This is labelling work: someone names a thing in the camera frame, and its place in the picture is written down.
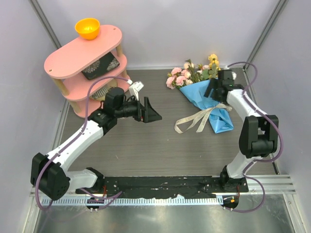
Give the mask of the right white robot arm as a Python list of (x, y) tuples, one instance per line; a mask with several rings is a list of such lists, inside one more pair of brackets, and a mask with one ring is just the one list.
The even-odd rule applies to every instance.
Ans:
[(232, 107), (243, 120), (239, 152), (219, 177), (220, 188), (234, 192), (246, 184), (245, 175), (256, 162), (277, 150), (278, 118), (262, 111), (249, 98), (243, 86), (235, 83), (230, 69), (220, 70), (217, 79), (211, 79), (205, 97), (211, 97), (221, 107)]

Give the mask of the beige printed ribbon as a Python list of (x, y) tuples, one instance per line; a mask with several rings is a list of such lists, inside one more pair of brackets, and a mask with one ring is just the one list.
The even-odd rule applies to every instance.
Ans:
[(203, 131), (205, 125), (206, 125), (206, 122), (207, 122), (211, 112), (214, 109), (225, 109), (225, 110), (230, 112), (232, 110), (232, 107), (231, 106), (227, 106), (227, 105), (222, 104), (222, 103), (219, 103), (215, 107), (210, 107), (210, 108), (207, 108), (205, 110), (201, 110), (201, 111), (197, 112), (194, 115), (191, 115), (191, 116), (188, 116), (188, 117), (185, 117), (185, 118), (177, 120), (175, 125), (174, 125), (174, 130), (177, 133), (182, 134), (182, 133), (184, 133), (184, 131), (180, 130), (180, 128), (178, 127), (179, 125), (191, 121), (192, 123), (185, 130), (185, 131), (187, 131), (187, 130), (191, 129), (192, 127), (194, 127), (201, 120), (201, 123), (198, 126), (198, 129), (196, 130), (197, 133), (201, 133)]

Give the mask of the blue wrapping paper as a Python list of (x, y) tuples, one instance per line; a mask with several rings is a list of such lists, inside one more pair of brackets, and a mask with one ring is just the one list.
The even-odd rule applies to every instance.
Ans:
[[(210, 107), (215, 107), (219, 104), (211, 97), (204, 97), (208, 84), (209, 80), (206, 80), (184, 86), (180, 88), (180, 91), (195, 107), (199, 108), (201, 111)], [(214, 109), (211, 112), (207, 121), (210, 123), (215, 133), (223, 133), (234, 129), (228, 112), (229, 111), (225, 109)]]

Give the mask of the flower bouquet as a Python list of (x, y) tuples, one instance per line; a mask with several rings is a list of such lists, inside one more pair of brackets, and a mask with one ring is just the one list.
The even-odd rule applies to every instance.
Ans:
[(170, 89), (180, 89), (181, 87), (199, 83), (206, 80), (217, 79), (219, 60), (216, 54), (208, 56), (208, 65), (195, 65), (191, 59), (185, 61), (183, 68), (175, 67), (167, 74), (166, 86)]

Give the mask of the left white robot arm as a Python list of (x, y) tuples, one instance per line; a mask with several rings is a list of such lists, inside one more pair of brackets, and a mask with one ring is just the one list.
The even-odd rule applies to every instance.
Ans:
[(48, 154), (38, 153), (33, 157), (31, 184), (35, 187), (35, 196), (43, 192), (51, 200), (58, 200), (68, 191), (81, 188), (100, 193), (104, 186), (103, 174), (91, 167), (82, 171), (69, 171), (69, 167), (91, 144), (116, 126), (119, 118), (124, 117), (143, 123), (162, 119), (148, 97), (140, 103), (135, 96), (127, 99), (119, 87), (110, 89), (103, 106), (91, 113), (74, 135)]

